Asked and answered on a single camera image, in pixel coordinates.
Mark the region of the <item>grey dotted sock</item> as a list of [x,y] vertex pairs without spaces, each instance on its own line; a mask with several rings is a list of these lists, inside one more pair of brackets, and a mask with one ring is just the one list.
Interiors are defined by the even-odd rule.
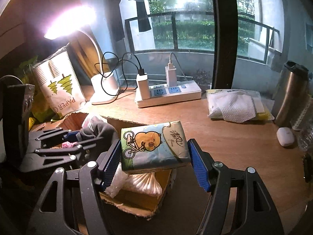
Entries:
[[89,139],[102,138],[97,142],[97,147],[90,150],[90,159],[96,160],[102,152],[111,147],[114,140],[119,139],[117,130],[104,121],[94,121],[79,130],[76,134],[79,142]]

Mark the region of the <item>white earbuds case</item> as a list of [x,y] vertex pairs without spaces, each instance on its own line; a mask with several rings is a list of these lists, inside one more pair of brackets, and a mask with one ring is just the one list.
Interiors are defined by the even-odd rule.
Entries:
[[276,137],[282,147],[291,146],[295,142],[294,134],[288,127],[280,127],[277,130]]

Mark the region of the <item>paper cup pack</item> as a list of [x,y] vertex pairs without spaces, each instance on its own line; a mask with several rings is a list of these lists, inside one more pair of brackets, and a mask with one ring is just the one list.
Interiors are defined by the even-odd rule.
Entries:
[[85,96],[69,58],[67,46],[36,63],[32,72],[49,107],[59,117],[80,110],[85,105]]

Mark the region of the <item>white power strip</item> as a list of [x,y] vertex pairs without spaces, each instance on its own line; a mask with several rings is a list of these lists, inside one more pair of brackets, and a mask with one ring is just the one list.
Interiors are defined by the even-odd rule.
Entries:
[[167,84],[152,85],[148,87],[150,98],[143,100],[139,93],[135,95],[135,103],[138,108],[166,105],[170,103],[201,99],[202,90],[193,80],[178,82],[175,87]]

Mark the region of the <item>cartoon tissue pack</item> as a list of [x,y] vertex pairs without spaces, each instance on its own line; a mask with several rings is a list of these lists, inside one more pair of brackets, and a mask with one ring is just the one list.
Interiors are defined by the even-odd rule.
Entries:
[[127,174],[174,169],[190,162],[179,120],[121,130],[121,168]]

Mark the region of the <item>brown curtain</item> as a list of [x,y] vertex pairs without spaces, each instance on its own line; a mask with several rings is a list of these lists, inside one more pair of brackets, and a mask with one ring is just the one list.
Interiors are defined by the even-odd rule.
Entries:
[[80,31],[71,34],[67,39],[87,76],[92,78],[97,75],[100,68],[99,65],[94,65],[99,62],[99,56],[91,39]]

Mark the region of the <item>white charger adapter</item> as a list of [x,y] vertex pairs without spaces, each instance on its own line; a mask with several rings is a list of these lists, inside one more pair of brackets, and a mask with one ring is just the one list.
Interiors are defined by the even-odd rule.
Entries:
[[177,56],[174,52],[171,52],[169,55],[169,62],[168,65],[165,67],[165,77],[167,80],[167,85],[168,87],[176,87],[177,86],[177,73],[176,73],[176,67],[174,66],[173,62],[172,62],[172,56],[174,56],[174,58],[177,61],[177,64],[179,66],[179,69],[181,71],[181,74],[183,75],[183,77],[185,78],[185,80],[187,80],[185,73],[183,72],[183,69],[180,65],[179,60],[177,59]]

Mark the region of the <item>green yellow plastic bag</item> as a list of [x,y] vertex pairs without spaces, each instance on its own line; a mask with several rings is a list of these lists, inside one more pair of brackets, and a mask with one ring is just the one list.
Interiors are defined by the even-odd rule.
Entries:
[[34,56],[27,61],[21,62],[19,66],[14,69],[14,75],[23,83],[33,84],[35,86],[31,113],[32,117],[34,117],[39,123],[44,123],[50,121],[55,113],[49,107],[35,77],[33,68],[36,63],[38,63],[38,56]]

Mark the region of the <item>wipes pack on table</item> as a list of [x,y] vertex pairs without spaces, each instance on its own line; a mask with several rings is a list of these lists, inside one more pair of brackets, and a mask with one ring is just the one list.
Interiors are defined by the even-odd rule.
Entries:
[[268,107],[257,91],[242,89],[211,89],[206,91],[211,119],[242,124],[246,121],[273,120]]

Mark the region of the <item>hanging black trousers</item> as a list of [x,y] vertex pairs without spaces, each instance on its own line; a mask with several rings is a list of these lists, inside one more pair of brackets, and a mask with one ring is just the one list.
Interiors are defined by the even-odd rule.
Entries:
[[[112,31],[114,41],[120,41],[125,37],[124,28],[121,19],[121,10],[119,7],[121,0],[108,0],[107,18]],[[136,12],[139,18],[139,31],[146,32],[151,30],[144,2],[136,2]]]

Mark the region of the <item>pink plush toy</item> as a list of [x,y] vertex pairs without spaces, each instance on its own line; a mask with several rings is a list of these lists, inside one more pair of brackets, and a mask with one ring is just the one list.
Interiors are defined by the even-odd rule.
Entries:
[[70,147],[74,147],[75,145],[77,145],[77,142],[63,142],[62,143],[62,148],[70,148]]

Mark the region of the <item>black balcony railing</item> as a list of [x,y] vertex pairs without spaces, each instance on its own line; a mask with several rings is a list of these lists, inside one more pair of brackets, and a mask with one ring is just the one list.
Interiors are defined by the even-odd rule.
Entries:
[[[139,31],[142,20],[125,20],[126,36],[132,52],[174,50],[176,52],[214,53],[214,14],[205,11],[172,11],[150,14],[150,30]],[[280,32],[254,20],[238,16],[237,56],[266,64],[275,54]]]

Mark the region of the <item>cotton swab pack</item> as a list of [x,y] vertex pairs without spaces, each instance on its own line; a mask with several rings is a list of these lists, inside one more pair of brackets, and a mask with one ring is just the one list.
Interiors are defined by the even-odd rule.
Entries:
[[121,163],[119,163],[111,185],[104,192],[111,198],[114,198],[122,189],[153,197],[160,197],[162,195],[162,187],[157,181],[154,172],[127,174],[122,171]]

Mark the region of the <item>brown cardboard box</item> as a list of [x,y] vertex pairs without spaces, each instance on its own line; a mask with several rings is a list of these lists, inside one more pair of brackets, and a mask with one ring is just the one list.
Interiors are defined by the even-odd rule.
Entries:
[[[29,132],[28,148],[20,170],[41,172],[60,166],[81,167],[88,161],[96,160],[112,144],[112,140],[105,139],[108,132],[102,132],[98,137],[77,135],[81,128],[88,128],[94,123],[104,123],[109,128],[114,125],[131,125],[130,122],[106,119],[93,113],[73,112],[58,122],[45,125],[43,130]],[[126,213],[149,219],[162,205],[175,174],[174,170],[155,172],[152,181],[161,189],[161,193],[152,194],[131,187],[125,180],[131,179],[132,176],[122,172],[118,164],[110,163],[109,168],[98,174],[98,190],[105,203],[114,205]]]

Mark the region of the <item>steel thermos mug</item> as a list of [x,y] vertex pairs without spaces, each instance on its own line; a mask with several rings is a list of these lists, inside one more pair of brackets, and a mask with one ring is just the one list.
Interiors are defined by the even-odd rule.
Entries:
[[293,61],[287,61],[281,70],[280,78],[273,94],[272,115],[279,127],[288,127],[296,108],[306,95],[309,70]]

